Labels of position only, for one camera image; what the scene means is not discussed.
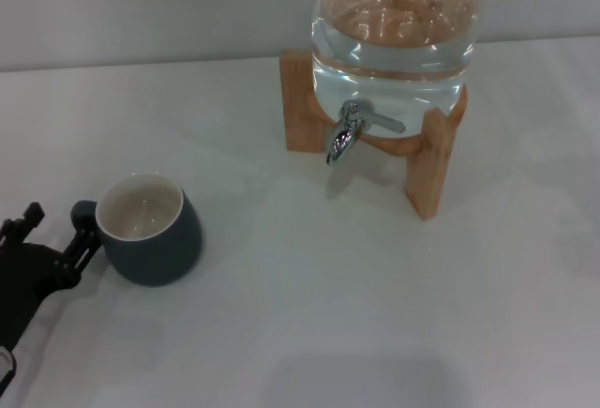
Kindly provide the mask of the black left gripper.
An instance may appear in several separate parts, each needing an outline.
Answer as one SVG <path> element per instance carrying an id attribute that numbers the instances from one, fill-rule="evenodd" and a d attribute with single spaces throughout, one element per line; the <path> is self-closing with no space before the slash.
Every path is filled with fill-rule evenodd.
<path id="1" fill-rule="evenodd" d="M 38 202 L 20 219 L 1 225 L 1 346 L 15 348 L 43 300 L 56 291 L 76 287 L 100 248 L 96 229 L 78 229 L 62 252 L 23 243 L 45 213 Z"/>

